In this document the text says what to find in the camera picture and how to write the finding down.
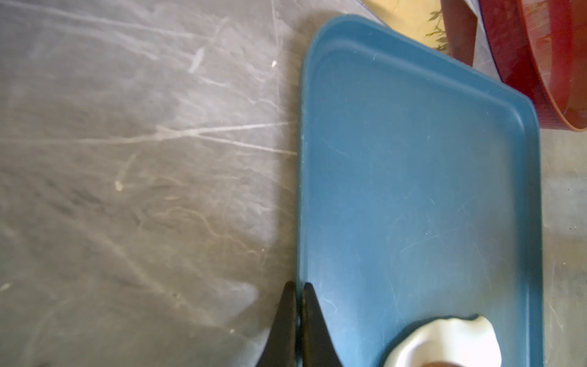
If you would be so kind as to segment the teal plastic tray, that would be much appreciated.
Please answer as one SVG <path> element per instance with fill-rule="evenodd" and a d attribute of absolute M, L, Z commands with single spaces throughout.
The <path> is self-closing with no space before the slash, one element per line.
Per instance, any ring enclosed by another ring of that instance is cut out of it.
<path fill-rule="evenodd" d="M 540 130 L 531 101 L 357 15 L 301 71 L 299 284 L 344 366 L 416 327 L 487 317 L 505 366 L 544 365 Z"/>

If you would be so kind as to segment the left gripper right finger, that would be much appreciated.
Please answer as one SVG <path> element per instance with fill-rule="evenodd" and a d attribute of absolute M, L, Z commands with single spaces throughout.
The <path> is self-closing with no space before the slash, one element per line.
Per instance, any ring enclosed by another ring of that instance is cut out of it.
<path fill-rule="evenodd" d="M 342 367 L 314 287 L 304 285 L 301 306 L 301 354 L 304 367 Z"/>

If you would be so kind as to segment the wooden rolling pin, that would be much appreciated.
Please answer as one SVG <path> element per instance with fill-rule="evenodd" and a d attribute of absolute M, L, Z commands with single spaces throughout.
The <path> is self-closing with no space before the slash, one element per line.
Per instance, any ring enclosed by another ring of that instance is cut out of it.
<path fill-rule="evenodd" d="M 461 365 L 446 362 L 446 361 L 432 361 L 422 365 L 422 367 L 462 367 Z"/>

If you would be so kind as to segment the red round tray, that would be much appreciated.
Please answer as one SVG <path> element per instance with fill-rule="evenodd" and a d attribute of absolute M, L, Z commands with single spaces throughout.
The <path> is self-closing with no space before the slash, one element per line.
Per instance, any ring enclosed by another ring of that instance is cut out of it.
<path fill-rule="evenodd" d="M 531 99 L 542 128 L 586 130 L 586 3 L 479 3 L 501 80 Z"/>

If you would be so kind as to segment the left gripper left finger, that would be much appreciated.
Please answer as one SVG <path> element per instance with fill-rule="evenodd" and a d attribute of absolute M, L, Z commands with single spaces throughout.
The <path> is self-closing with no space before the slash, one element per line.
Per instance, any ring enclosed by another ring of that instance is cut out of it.
<path fill-rule="evenodd" d="M 297 289 L 285 284 L 265 348 L 256 367 L 295 367 L 297 365 Z"/>

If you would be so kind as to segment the white dough lump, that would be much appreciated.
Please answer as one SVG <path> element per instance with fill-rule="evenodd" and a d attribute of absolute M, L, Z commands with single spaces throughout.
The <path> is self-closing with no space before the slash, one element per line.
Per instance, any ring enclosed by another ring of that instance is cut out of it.
<path fill-rule="evenodd" d="M 461 366 L 500 366 L 502 356 L 491 322 L 438 319 L 417 328 L 401 341 L 385 360 L 385 366 L 422 366 L 432 361 Z"/>

